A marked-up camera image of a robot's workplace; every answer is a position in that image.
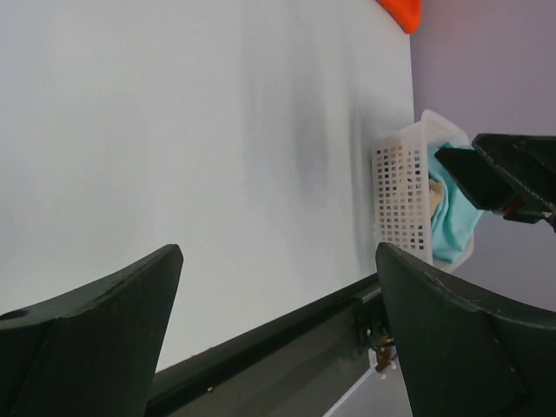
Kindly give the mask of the orange t-shirt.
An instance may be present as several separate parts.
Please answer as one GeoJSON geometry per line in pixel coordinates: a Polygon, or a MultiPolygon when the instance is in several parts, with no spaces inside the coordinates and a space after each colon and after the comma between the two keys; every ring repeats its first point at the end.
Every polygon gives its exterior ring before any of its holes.
{"type": "Polygon", "coordinates": [[[422,16],[421,0],[377,0],[377,3],[406,34],[411,35],[419,28],[422,16]]]}

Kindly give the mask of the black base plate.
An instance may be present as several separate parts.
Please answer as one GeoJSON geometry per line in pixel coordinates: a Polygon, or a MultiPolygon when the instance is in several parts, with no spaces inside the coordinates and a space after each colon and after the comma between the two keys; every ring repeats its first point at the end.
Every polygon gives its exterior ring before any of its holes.
{"type": "Polygon", "coordinates": [[[322,416],[389,325],[377,275],[156,374],[148,416],[322,416]]]}

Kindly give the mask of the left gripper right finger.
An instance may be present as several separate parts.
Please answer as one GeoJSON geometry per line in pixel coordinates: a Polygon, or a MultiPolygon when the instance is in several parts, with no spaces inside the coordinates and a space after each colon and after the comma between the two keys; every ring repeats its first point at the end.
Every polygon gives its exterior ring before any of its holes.
{"type": "Polygon", "coordinates": [[[555,314],[381,243],[375,260],[415,416],[553,416],[555,314]]]}

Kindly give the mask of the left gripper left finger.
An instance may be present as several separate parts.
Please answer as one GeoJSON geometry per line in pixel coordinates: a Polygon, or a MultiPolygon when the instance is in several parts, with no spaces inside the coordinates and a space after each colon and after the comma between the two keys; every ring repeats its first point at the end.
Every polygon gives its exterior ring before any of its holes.
{"type": "Polygon", "coordinates": [[[1,316],[3,416],[142,416],[182,271],[179,246],[1,316]]]}

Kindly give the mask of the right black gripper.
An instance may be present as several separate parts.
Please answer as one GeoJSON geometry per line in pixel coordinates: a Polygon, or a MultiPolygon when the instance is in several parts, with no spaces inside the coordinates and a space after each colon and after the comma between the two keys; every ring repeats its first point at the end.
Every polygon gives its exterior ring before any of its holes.
{"type": "Polygon", "coordinates": [[[555,136],[479,134],[472,147],[477,152],[442,147],[434,154],[468,201],[481,210],[505,210],[507,221],[544,221],[555,230],[552,211],[527,203],[555,203],[555,136]],[[514,201],[513,190],[520,196],[514,201]]]}

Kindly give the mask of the white plastic basket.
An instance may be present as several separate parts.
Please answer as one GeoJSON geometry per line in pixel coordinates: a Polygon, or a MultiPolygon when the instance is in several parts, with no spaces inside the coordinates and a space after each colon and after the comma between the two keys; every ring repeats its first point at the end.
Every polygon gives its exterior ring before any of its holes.
{"type": "Polygon", "coordinates": [[[426,109],[421,119],[371,145],[374,242],[391,243],[411,255],[453,272],[473,253],[471,236],[453,262],[434,258],[427,151],[449,143],[470,143],[467,134],[438,113],[426,109]]]}

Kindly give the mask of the teal t-shirt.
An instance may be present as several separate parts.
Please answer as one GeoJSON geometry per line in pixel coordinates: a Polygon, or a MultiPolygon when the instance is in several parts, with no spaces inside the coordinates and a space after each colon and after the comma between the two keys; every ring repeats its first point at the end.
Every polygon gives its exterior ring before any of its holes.
{"type": "Polygon", "coordinates": [[[442,191],[442,200],[431,211],[431,243],[435,260],[454,264],[463,255],[483,211],[468,201],[436,158],[435,153],[442,148],[452,149],[453,145],[445,142],[427,149],[429,179],[442,191]]]}

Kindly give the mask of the beige t-shirt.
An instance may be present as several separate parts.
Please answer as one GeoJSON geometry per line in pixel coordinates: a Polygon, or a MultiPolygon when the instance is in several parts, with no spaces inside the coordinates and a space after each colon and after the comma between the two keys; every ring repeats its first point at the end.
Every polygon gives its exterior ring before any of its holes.
{"type": "Polygon", "coordinates": [[[438,207],[443,203],[445,191],[443,183],[432,178],[428,180],[428,186],[430,215],[434,217],[438,207]]]}

